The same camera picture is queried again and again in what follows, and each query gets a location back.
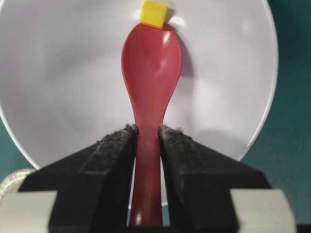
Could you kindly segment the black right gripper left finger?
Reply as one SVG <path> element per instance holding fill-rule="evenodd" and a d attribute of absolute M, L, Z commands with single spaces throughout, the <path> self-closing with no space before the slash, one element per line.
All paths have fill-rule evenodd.
<path fill-rule="evenodd" d="M 27 175 L 1 202 L 1 232 L 123 232 L 136 139 L 136 126 L 127 125 Z"/>

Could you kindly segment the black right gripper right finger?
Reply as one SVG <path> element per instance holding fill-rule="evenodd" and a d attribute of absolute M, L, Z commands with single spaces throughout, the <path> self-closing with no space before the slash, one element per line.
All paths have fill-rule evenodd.
<path fill-rule="evenodd" d="M 280 189 L 168 126 L 158 130 L 171 226 L 181 233 L 295 233 Z"/>

